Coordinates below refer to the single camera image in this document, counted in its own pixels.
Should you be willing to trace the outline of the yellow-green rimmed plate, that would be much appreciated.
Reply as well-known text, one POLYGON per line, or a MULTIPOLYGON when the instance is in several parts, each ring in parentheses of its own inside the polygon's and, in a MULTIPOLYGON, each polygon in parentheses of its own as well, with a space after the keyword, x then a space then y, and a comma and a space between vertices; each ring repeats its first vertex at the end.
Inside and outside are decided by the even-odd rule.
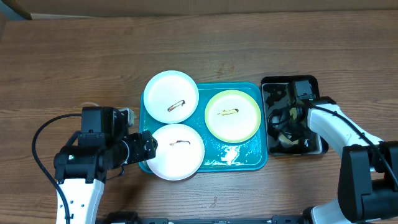
POLYGON ((244 142, 261 125, 261 111, 253 97, 239 90, 225 90, 213 96, 205 108, 205 124, 217 139, 244 142))

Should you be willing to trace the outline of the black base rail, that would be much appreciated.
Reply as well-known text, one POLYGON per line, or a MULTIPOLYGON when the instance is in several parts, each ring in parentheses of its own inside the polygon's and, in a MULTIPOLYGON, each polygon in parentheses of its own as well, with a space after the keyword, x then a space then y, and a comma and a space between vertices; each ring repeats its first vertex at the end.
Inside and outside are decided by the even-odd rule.
POLYGON ((213 218, 179 219, 140 218, 137 212, 112 212, 104 219, 97 219, 96 224, 309 224, 303 215, 275 215, 271 218, 213 218))

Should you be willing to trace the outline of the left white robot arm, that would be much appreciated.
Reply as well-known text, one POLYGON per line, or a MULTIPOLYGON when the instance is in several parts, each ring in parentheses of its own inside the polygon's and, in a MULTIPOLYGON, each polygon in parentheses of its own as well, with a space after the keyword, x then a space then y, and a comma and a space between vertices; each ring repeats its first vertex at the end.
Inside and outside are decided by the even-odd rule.
POLYGON ((53 164, 58 192, 57 223, 95 223, 109 170, 153 159, 158 146, 150 131, 129 133, 129 108, 84 107, 76 131, 53 164))

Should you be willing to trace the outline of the teal plastic tray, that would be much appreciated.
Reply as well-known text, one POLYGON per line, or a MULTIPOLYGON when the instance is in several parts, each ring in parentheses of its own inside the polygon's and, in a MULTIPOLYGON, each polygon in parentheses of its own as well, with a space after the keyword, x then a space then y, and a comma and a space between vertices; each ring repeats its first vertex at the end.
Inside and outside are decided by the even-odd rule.
POLYGON ((260 88, 250 82, 199 83, 198 106, 195 112, 182 121, 182 124, 194 129, 202 138, 205 153, 198 172, 234 172, 259 170, 268 159, 266 127, 263 121, 256 133, 246 141, 239 143, 224 142, 207 128, 205 109, 208 102, 218 93, 226 90, 238 90, 253 98, 262 108, 260 88))

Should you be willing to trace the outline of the black water tray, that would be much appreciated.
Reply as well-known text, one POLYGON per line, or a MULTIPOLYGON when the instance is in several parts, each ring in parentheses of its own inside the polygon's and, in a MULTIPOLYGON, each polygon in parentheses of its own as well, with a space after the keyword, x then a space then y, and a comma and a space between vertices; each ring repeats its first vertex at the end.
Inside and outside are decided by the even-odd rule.
POLYGON ((261 94, 263 110, 266 122, 268 151, 272 155, 310 155, 324 154, 328 151, 328 143, 317 133, 311 131, 310 146, 277 146, 274 141, 276 131, 273 128, 273 112, 275 106, 281 102, 287 102, 290 105, 294 103, 306 103, 320 97, 318 81, 311 75, 297 76, 276 76, 265 77, 261 81, 261 94), (308 80, 312 86, 315 98, 309 100, 297 100, 294 95, 293 82, 308 80))

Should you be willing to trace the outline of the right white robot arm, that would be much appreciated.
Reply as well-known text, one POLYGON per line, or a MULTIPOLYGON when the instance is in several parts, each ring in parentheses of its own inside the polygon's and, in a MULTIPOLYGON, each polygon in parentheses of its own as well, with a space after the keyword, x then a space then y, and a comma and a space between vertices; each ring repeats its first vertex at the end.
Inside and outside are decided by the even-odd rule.
POLYGON ((367 133, 329 97, 276 109, 267 125, 292 138, 311 131, 341 157, 337 198, 306 209, 307 223, 370 223, 397 216, 397 141, 367 133))

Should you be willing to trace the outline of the yellow green sponge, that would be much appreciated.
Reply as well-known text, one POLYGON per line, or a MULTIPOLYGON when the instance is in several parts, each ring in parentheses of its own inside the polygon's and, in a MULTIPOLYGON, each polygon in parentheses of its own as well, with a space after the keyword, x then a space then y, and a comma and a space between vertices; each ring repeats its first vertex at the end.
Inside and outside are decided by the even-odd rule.
POLYGON ((297 110, 288 106, 282 110, 280 116, 280 124, 277 125, 278 130, 290 142, 299 140, 302 134, 299 132, 299 123, 294 116, 297 115, 297 110))

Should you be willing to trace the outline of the white plate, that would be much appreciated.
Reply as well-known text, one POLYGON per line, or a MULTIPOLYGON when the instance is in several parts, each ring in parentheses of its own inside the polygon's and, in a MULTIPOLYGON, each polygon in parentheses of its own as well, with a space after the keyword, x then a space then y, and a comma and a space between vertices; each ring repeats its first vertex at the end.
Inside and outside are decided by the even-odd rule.
POLYGON ((143 92, 144 106, 155 120, 174 124, 188 119, 199 102, 197 84, 186 73, 160 72, 150 79, 143 92))
POLYGON ((184 124, 168 124, 153 134, 158 146, 156 156, 147 161, 149 169, 165 180, 183 180, 201 166, 205 146, 201 136, 184 124))

